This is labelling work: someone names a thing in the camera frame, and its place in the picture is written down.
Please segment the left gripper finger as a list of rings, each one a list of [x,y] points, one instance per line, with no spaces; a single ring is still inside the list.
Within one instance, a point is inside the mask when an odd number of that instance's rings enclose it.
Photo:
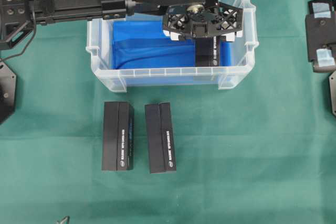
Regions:
[[[162,28],[171,40],[193,39],[192,20],[187,7],[168,7],[162,19]]]
[[[219,37],[226,42],[234,42],[243,34],[243,9],[222,2],[211,9],[212,18],[208,22],[208,35]]]

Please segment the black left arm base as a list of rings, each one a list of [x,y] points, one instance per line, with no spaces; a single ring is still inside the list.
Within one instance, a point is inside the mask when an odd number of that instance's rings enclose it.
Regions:
[[[1,62],[0,75],[0,120],[3,124],[15,112],[16,74],[4,62]]]

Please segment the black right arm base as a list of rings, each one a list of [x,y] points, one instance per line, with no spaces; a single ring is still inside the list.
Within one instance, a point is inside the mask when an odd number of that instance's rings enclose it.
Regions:
[[[329,89],[330,89],[330,104],[331,104],[331,113],[336,116],[336,71],[330,74],[329,76]]]

